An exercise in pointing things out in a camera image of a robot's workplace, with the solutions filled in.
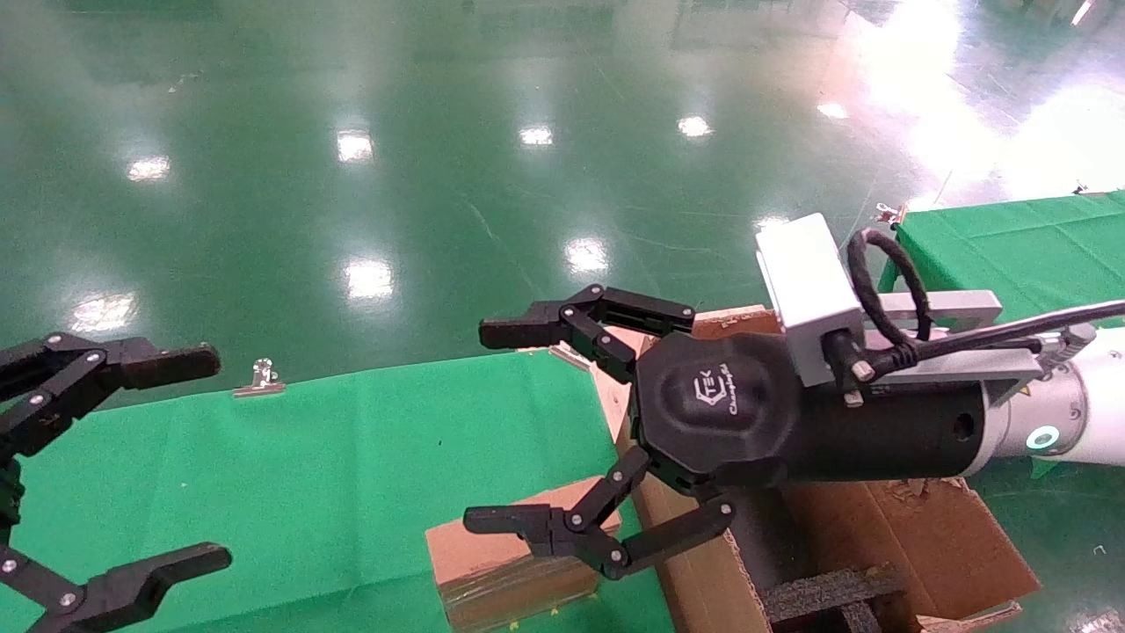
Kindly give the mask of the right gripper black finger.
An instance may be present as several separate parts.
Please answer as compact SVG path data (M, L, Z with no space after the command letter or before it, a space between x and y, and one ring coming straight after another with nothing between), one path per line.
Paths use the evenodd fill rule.
M634 380L636 352L606 327L666 337L693 328L695 309L658 297L590 284L561 301L532 302L514 319L483 319L482 346L493 350L550 347L565 342L619 383Z
M610 580L662 564L728 530L736 509L718 497L624 541L610 536L604 522L642 483L650 465L646 450L631 447L570 509L547 504L470 507L464 528L475 535L515 535L532 557L578 558Z

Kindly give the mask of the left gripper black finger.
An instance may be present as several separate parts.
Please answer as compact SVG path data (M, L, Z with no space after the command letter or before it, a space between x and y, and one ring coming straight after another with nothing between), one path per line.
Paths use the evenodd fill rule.
M112 632L152 618L173 586L228 569L233 557L217 543L200 543L115 566L84 584L7 545L1 562L3 584L44 608L32 632Z
M122 389L153 389L220 373L208 344L158 349L136 337L99 342L56 332L1 353L3 456L34 456Z

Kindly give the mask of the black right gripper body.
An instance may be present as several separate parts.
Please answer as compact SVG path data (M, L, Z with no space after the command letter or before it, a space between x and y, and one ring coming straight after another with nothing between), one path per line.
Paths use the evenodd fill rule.
M987 410L976 383L880 386L849 406L835 385L803 385L783 337L759 333L672 333L634 362L632 386L634 440L680 492L956 477Z

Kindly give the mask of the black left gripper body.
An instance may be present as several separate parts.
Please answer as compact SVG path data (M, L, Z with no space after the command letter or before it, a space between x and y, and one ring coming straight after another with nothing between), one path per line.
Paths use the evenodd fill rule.
M20 506L22 501L21 465L16 458L4 458L1 463L1 535L11 535L11 531L21 521Z

